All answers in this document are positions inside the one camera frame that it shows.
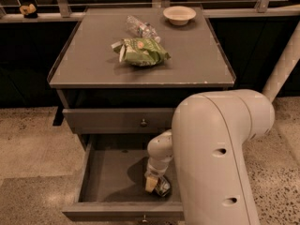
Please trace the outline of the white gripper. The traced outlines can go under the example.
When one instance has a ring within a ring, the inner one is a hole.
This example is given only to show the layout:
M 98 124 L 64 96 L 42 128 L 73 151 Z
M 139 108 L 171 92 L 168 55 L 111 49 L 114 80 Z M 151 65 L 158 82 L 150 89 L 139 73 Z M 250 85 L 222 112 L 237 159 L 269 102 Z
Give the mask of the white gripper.
M 158 178 L 162 177 L 167 171 L 168 166 L 166 164 L 151 164 L 147 163 L 146 172 L 144 176 L 146 177 L 145 190 L 151 193 L 158 183 Z

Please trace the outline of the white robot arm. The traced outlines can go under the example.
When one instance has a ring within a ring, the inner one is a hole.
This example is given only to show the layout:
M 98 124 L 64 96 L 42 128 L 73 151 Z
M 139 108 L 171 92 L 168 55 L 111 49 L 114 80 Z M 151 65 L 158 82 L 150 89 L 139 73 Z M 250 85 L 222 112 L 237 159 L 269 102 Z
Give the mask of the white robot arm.
M 172 128 L 147 146 L 145 190 L 165 194 L 175 163 L 186 225 L 260 225 L 242 145 L 270 131 L 273 100 L 300 59 L 300 23 L 261 93 L 238 89 L 184 99 Z

